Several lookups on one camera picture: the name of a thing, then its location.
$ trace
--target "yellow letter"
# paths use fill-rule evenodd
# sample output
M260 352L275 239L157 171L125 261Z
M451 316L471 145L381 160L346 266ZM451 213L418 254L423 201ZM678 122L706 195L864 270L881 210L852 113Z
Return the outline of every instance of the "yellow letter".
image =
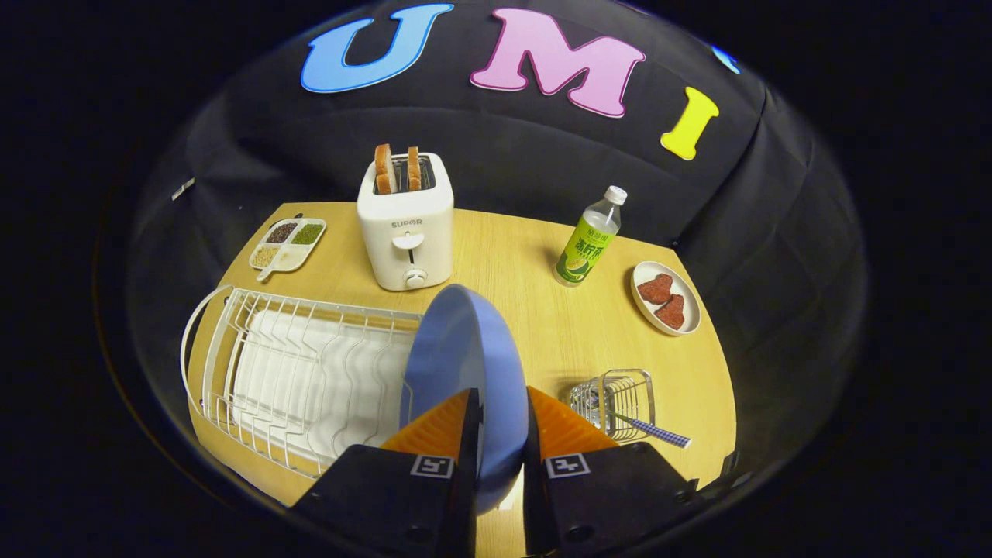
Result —
M671 132L662 134L662 146L691 161L695 157L695 142L699 141L709 119L720 115L720 109L698 89L686 87L685 96L688 97L685 111L676 127Z

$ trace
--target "table top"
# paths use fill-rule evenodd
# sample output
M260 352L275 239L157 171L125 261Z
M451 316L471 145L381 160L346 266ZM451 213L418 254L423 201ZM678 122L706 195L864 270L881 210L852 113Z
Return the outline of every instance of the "table top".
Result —
M272 223L302 213L327 222L327 230L306 263L290 273L274 272L265 283L248 258ZM633 268L645 260L675 270L694 289L675 252L617 236L593 272L577 288L562 287L552 267L572 227L511 215L456 209L454 271L446 282L405 292L382 289L365 252L355 203L283 204L262 223L221 279L220 284L261 293L337 304L422 314L445 286L457 283L479 293L500 312L520 354L525 380L563 399L581 381L616 368L651 373L656 424L692 438L680 449L654 438L652 444L686 479L702 488L715 480L723 459L733 452L736 412L730 375L705 301L695 333L671 337L655 329L635 306L630 289ZM488 242L479 250L479 242ZM223 297L204 309L189 359L189 386L198 398L212 325ZM291 472L238 443L201 417L190 404L200 444L247 481L292 505L313 479ZM524 556L522 481L499 508L481 515L477 555Z

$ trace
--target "small plate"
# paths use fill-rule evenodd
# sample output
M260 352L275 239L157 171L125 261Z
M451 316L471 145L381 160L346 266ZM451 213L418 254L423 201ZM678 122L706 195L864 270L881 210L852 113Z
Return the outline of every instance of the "small plate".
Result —
M269 241L270 236L277 227L289 223L295 224L296 227L290 231L286 238L280 242ZM304 226L308 224L320 225L320 232L317 233L316 237L313 239L313 242L308 244L293 243L297 233L303 230ZM325 230L327 230L327 222L321 218L299 217L282 219L269 227L269 230L265 232L265 236L248 256L248 265L262 271L262 273L259 273L257 277L259 281L265 281L269 277L269 274L273 271L296 271L297 269L300 269L304 262L307 261L307 258L310 257L310 253L323 237L323 232ZM270 259L269 263L264 266L258 265L255 261L255 255L262 250L270 250L273 254L272 259Z
M661 308L661 306L651 304L650 302L644 300L644 298L641 297L641 293L637 290L638 285L651 281L655 277L658 277L659 273L671 275L672 294L682 295L685 298L685 306L682 307L682 315L685 316L685 322L682 324L682 327L677 330L670 328L664 322L659 320L658 317L655 316L655 312ZM644 317L648 319L648 322L651 322L653 326L666 334L672 336L687 336L699 327L699 302L695 298L695 293L693 293L692 289L688 287L685 280L668 266L662 265L657 261L642 261L637 264L637 267L634 268L634 273L631 274L630 288L634 295L634 301L637 303L637 307L641 309L641 314L644 314Z

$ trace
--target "bottle label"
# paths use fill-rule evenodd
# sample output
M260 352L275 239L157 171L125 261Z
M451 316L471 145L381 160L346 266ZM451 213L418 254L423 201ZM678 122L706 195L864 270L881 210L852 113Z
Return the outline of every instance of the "bottle label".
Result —
M581 283L592 271L592 267L599 261L603 250L614 236L616 235L592 228L585 221L585 217L579 219L555 266L558 275L569 283Z

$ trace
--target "dish rack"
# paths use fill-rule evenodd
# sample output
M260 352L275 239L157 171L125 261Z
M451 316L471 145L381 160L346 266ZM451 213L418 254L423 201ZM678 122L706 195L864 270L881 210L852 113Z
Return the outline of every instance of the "dish rack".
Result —
M379 446L399 431L407 358L422 315L232 289L207 350L192 408L224 435L317 478L352 444Z
M568 406L619 443L648 435L612 413L655 424L655 391L651 374L640 368L609 370L583 381L568 393Z

